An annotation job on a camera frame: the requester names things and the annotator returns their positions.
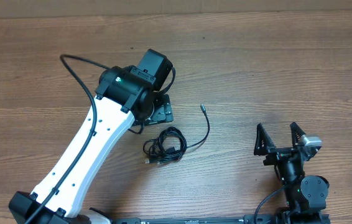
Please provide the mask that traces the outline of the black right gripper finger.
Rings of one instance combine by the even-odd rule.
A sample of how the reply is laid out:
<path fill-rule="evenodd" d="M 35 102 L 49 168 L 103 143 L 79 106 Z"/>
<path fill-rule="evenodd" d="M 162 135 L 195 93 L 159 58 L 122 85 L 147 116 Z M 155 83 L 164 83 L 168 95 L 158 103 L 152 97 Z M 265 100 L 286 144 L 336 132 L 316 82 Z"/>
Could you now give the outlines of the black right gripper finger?
<path fill-rule="evenodd" d="M 256 143 L 254 146 L 255 156 L 266 156 L 269 153 L 273 153 L 276 150 L 276 146 L 268 133 L 264 129 L 263 125 L 259 123 L 256 128 Z"/>
<path fill-rule="evenodd" d="M 293 146 L 302 146 L 303 139 L 305 137 L 305 132 L 300 128 L 296 122 L 290 124 L 291 136 L 292 136 L 292 145 Z"/>

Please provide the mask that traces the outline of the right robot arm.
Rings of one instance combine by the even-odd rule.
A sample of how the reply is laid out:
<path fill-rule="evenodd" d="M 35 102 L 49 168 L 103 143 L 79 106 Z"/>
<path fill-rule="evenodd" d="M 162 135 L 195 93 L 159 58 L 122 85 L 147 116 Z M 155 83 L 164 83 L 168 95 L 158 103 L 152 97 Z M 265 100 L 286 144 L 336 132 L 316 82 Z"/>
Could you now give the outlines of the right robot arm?
<path fill-rule="evenodd" d="M 290 124 L 292 145 L 277 147 L 261 123 L 256 128 L 255 156 L 265 156 L 263 164 L 272 166 L 282 187 L 257 206 L 252 222 L 257 223 L 330 223 L 326 209 L 329 181 L 320 175 L 306 175 L 304 163 L 312 159 L 322 147 L 317 135 L 306 134 L 300 126 Z M 273 215 L 259 216 L 261 207 L 273 196 L 285 193 L 286 207 L 278 208 Z"/>

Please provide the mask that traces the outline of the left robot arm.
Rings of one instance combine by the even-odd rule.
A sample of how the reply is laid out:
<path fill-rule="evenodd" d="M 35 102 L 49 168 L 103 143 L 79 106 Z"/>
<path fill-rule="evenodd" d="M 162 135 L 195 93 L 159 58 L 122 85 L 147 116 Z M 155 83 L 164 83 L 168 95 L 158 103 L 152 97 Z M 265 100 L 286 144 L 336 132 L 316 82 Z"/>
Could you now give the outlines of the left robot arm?
<path fill-rule="evenodd" d="M 32 192 L 16 192 L 9 202 L 17 223 L 111 223 L 94 208 L 82 212 L 83 201 L 103 162 L 134 124 L 155 115 L 156 99 L 175 69 L 163 54 L 149 49 L 138 65 L 106 67 L 91 108 L 67 149 Z"/>

